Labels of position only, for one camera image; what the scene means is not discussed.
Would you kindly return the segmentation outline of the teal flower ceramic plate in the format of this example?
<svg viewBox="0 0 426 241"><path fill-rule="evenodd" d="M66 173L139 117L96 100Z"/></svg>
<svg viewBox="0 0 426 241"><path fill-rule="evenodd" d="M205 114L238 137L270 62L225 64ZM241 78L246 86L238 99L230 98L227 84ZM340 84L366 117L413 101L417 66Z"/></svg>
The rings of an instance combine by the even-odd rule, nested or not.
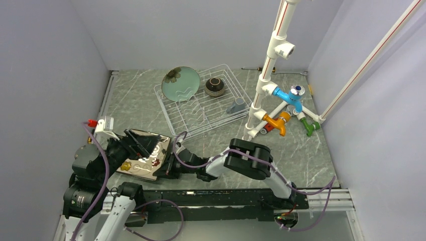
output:
<svg viewBox="0 0 426 241"><path fill-rule="evenodd" d="M200 87L200 76L196 70L180 66L169 70L163 77L161 91L170 101L188 101Z"/></svg>

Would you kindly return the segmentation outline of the brown rectangular floral plate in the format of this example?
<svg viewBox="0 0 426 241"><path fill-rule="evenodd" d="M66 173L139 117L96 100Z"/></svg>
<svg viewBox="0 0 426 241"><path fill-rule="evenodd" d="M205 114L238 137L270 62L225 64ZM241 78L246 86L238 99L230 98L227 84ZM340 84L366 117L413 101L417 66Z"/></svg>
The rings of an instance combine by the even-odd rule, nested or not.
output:
<svg viewBox="0 0 426 241"><path fill-rule="evenodd" d="M158 170L165 160L170 155L169 147L171 145L171 138L169 136L164 136L161 134L156 134L152 132L146 132L137 129L131 129L138 134L142 135L160 135L161 140L155 147L154 151L148 158L137 158L135 160L127 159L123 164L117 169L117 172L134 176L137 178L145 179L148 181L155 181L157 177L153 176L153 173Z"/></svg>

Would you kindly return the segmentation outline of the yellow handled screwdriver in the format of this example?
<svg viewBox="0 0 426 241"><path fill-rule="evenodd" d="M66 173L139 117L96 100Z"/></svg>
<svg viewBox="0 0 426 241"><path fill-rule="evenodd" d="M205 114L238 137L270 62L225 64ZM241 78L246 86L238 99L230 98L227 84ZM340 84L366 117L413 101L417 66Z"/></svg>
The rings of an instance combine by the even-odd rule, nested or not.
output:
<svg viewBox="0 0 426 241"><path fill-rule="evenodd" d="M263 67L257 67L257 68L246 68L246 67L242 67L241 69L242 70L256 70L258 72L262 72L263 71ZM273 67L272 73L275 73L275 72L276 72L276 68Z"/></svg>

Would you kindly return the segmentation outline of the orange pipe fitting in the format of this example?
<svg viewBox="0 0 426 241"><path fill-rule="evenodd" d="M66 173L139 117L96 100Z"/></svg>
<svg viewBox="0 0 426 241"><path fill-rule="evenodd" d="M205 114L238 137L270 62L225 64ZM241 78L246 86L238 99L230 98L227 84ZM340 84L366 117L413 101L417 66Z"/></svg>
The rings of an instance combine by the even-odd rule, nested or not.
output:
<svg viewBox="0 0 426 241"><path fill-rule="evenodd" d="M267 124L271 126L271 131L273 129L279 130L279 134L284 137L286 135L286 123L290 121L291 115L283 111L279 114L277 118L271 118L267 113L262 117L263 121L266 121Z"/></svg>

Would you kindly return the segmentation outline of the blue pipe valve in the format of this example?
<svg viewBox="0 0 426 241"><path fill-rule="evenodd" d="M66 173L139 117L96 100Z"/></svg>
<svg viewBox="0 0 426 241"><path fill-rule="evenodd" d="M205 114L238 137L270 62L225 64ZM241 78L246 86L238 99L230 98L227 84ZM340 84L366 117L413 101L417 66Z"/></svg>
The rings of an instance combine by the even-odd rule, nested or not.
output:
<svg viewBox="0 0 426 241"><path fill-rule="evenodd" d="M302 112L303 106L300 99L305 93L305 88L301 85L291 86L288 93L282 91L279 87L276 87L272 92L272 95L281 98L284 102L295 107L296 113Z"/></svg>

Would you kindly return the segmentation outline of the green pipe fitting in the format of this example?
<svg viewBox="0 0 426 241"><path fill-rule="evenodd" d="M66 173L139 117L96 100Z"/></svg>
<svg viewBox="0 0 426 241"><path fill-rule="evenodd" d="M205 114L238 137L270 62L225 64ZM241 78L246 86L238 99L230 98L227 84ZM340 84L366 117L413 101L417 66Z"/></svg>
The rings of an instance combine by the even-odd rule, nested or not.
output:
<svg viewBox="0 0 426 241"><path fill-rule="evenodd" d="M321 128L321 125L318 122L313 122L309 124L305 117L302 117L299 121L303 124L306 130L306 135L308 137L310 137L314 131L319 130Z"/></svg>

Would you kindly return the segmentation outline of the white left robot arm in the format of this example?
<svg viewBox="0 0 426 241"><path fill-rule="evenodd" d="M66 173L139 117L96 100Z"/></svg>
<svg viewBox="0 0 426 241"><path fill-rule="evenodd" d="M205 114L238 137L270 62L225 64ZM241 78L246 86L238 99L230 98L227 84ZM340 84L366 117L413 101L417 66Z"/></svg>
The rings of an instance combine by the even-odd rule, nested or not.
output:
<svg viewBox="0 0 426 241"><path fill-rule="evenodd" d="M112 134L106 146L94 140L75 153L73 173L63 195L66 240L116 240L132 211L146 204L142 185L124 182L118 186L112 212L96 232L103 202L109 194L111 176L127 160L148 158L160 142L159 135L125 130L124 135Z"/></svg>

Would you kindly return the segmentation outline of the grey dotted ceramic mug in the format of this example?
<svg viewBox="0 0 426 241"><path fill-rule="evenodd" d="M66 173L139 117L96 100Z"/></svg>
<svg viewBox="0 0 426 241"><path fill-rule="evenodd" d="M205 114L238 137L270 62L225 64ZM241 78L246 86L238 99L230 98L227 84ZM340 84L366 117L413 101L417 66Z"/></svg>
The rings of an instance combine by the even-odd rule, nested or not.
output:
<svg viewBox="0 0 426 241"><path fill-rule="evenodd" d="M226 109L227 114L236 114L242 110L245 110L247 104L242 97L237 97L234 99L232 104Z"/></svg>

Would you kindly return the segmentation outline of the white diagonal PVC pipe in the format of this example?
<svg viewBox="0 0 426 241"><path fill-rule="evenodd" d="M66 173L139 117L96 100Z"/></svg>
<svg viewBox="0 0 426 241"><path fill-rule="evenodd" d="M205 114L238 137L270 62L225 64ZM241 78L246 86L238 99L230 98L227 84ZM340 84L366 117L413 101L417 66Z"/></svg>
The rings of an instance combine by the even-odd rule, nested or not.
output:
<svg viewBox="0 0 426 241"><path fill-rule="evenodd" d="M419 8L425 3L425 1L412 1L407 9L401 14L391 28L386 32L382 39L377 43L374 49L357 68L354 74L349 78L348 82L342 87L340 92L331 101L329 106L323 111L318 117L319 123L324 123L328 115L334 110L338 103L346 96L346 94L353 88L355 84L363 77L366 71L384 51L385 47L391 42L396 34L403 28L403 26L413 17L413 15L419 10Z"/></svg>

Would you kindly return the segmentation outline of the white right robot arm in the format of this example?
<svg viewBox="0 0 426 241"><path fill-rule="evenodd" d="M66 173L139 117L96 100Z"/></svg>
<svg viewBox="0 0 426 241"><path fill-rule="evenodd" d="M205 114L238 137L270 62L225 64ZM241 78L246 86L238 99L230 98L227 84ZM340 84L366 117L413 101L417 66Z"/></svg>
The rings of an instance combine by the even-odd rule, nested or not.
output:
<svg viewBox="0 0 426 241"><path fill-rule="evenodd" d="M263 181L282 208L296 202L295 185L286 181L273 162L269 147L233 138L224 151L212 157L199 157L184 147L183 140L175 140L171 153L155 177L178 179L181 174L195 174L197 179L210 182L227 171L234 171L251 180Z"/></svg>

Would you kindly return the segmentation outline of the brown patterned ceramic bowl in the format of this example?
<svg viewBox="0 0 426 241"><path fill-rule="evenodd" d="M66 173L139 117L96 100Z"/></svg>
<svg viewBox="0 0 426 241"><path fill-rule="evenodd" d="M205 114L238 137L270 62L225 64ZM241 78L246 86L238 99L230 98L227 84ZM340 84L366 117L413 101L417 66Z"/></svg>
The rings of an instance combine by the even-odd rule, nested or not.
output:
<svg viewBox="0 0 426 241"><path fill-rule="evenodd" d="M225 92L225 84L222 79L212 77L206 81L204 91L211 97L219 97Z"/></svg>

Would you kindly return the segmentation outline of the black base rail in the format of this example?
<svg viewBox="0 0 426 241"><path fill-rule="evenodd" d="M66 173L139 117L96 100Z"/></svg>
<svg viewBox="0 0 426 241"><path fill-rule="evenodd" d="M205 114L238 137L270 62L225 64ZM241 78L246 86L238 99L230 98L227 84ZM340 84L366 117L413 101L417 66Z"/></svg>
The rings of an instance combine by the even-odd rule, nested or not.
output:
<svg viewBox="0 0 426 241"><path fill-rule="evenodd" d="M270 189L145 190L151 204L146 208L148 223L171 221L216 221L256 219L273 221L274 215L307 210L305 195L293 193L277 198Z"/></svg>

